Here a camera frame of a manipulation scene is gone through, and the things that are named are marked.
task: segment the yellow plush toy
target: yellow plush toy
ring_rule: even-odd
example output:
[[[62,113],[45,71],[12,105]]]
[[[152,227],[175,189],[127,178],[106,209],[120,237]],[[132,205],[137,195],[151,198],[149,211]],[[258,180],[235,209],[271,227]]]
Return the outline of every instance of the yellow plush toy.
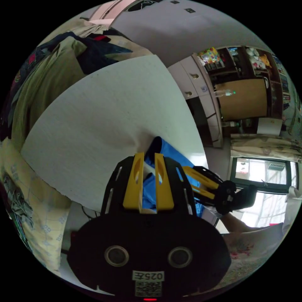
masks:
[[[263,56],[260,56],[259,59],[265,64],[265,66],[271,68],[270,62],[269,62],[266,54]]]

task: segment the curtain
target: curtain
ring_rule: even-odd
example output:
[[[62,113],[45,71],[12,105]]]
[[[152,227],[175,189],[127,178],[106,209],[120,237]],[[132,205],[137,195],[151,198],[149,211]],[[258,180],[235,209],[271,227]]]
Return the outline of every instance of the curtain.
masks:
[[[256,157],[302,163],[302,145],[275,135],[232,134],[232,157]]]

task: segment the white cabinet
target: white cabinet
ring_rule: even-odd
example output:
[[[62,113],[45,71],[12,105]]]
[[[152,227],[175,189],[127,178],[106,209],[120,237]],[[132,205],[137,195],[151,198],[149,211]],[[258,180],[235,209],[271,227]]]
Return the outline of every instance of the white cabinet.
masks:
[[[200,101],[201,110],[207,118],[213,147],[221,148],[223,141],[220,109],[206,69],[198,63],[196,55],[192,55],[170,66],[168,70],[187,101],[194,98]]]

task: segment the label sticker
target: label sticker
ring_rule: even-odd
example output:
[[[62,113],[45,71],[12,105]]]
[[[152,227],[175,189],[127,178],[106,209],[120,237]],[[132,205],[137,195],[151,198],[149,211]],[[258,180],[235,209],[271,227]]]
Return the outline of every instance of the label sticker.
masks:
[[[133,271],[132,272],[133,281],[141,282],[163,282],[165,280],[164,271]]]
[[[161,297],[162,287],[161,282],[135,282],[136,297]]]

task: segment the toy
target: toy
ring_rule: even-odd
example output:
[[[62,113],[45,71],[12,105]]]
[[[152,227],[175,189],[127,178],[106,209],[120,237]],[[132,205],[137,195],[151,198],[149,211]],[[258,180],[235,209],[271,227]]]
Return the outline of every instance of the toy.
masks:
[[[218,51],[214,47],[199,52],[198,56],[201,59],[203,65],[222,61]]]
[[[261,70],[266,69],[265,64],[262,61],[260,61],[260,60],[258,60],[256,58],[257,57],[250,57],[249,58],[252,66],[253,66],[253,69],[255,69],[255,70],[257,70],[257,69],[261,69]]]
[[[252,48],[252,47],[247,48],[247,49],[246,49],[246,52],[247,52],[247,54],[248,54],[250,57],[253,57],[253,56],[258,57],[258,56],[259,56],[259,52],[258,52],[255,48]]]
[[[263,56],[259,56],[259,59],[265,64],[265,66],[271,68],[270,62],[269,62],[266,54],[264,54]]]

